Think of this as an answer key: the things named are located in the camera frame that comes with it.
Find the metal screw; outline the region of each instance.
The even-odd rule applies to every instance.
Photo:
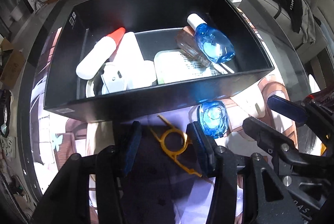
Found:
[[[114,153],[115,152],[114,146],[108,146],[107,149],[106,149],[106,151],[108,153]]]
[[[281,148],[282,148],[283,151],[288,151],[288,150],[289,150],[289,145],[286,144],[286,143],[283,143],[283,144],[281,145]]]
[[[223,146],[218,146],[218,147],[216,148],[216,153],[223,153],[223,152],[225,152],[225,151],[226,151],[226,148],[223,147]]]
[[[253,153],[252,157],[256,160],[256,161],[260,161],[262,159],[262,155],[259,153]]]
[[[81,155],[79,153],[74,153],[71,155],[71,160],[76,161],[81,158]]]
[[[292,178],[290,176],[285,176],[282,181],[283,184],[288,187],[292,183]]]

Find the cardboard box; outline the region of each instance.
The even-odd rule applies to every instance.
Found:
[[[0,43],[0,49],[2,49],[2,51],[13,50],[6,64],[2,65],[3,71],[0,75],[0,81],[9,88],[13,88],[24,66],[25,59],[23,54],[16,50],[13,44],[6,38]]]

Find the gray cloth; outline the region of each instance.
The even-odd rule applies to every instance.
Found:
[[[313,14],[306,0],[302,0],[302,7],[303,16],[300,30],[303,33],[303,43],[313,44],[316,40]]]

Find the blue glass bottle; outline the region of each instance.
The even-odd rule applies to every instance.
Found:
[[[198,107],[198,121],[204,134],[214,139],[223,137],[228,130],[228,113],[221,101],[206,102]]]
[[[195,40],[199,48],[211,62],[220,64],[233,58],[234,47],[221,31],[208,26],[197,14],[188,16],[187,21],[195,31]]]

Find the white bottle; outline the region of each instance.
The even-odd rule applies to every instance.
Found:
[[[76,74],[84,80],[92,79],[99,71],[104,62],[116,50],[117,45],[125,34],[124,28],[119,28],[116,31],[101,38],[94,48],[76,67]]]

